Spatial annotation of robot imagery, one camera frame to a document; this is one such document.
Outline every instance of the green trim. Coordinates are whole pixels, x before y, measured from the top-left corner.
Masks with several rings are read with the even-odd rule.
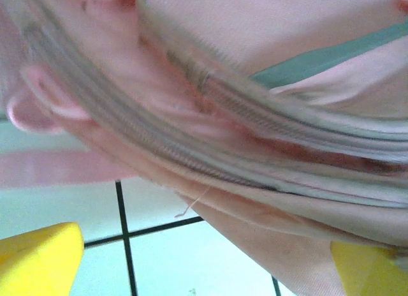
[[[287,61],[253,74],[250,78],[267,89],[294,84],[326,71],[369,50],[402,38],[408,33],[408,20],[361,38],[333,47],[300,54]]]

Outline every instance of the white tile floor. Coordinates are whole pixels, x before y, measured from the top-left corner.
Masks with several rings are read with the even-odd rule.
[[[27,135],[0,122],[0,153],[33,148],[84,147],[67,135]],[[134,178],[122,182],[122,196],[126,214],[121,209],[121,217],[114,182],[0,191],[0,239],[78,222],[93,246],[85,249],[71,296],[134,296],[133,277],[139,296],[276,295],[271,276],[210,225],[198,222],[193,211],[175,219],[186,205],[172,191]],[[189,224],[162,227],[167,230],[132,237],[128,243],[120,236],[115,242],[89,243],[122,235],[124,215],[129,232],[152,232],[180,220]],[[293,296],[282,285],[280,292]]]

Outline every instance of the loose thread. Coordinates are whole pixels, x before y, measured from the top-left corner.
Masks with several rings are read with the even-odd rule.
[[[177,214],[175,216],[175,218],[181,218],[182,216],[185,216],[187,214],[187,212],[198,202],[198,200],[202,199],[203,196],[205,194],[207,194],[207,192],[210,190],[210,187],[208,187],[198,198],[196,198],[195,201],[193,201],[192,203],[190,203],[187,208],[184,210],[183,213]]]

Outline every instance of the yellow object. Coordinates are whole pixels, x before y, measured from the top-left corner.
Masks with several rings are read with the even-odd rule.
[[[0,240],[0,296],[68,296],[83,253],[76,223]]]
[[[408,273],[390,260],[392,251],[333,242],[331,253],[347,296],[408,295]]]

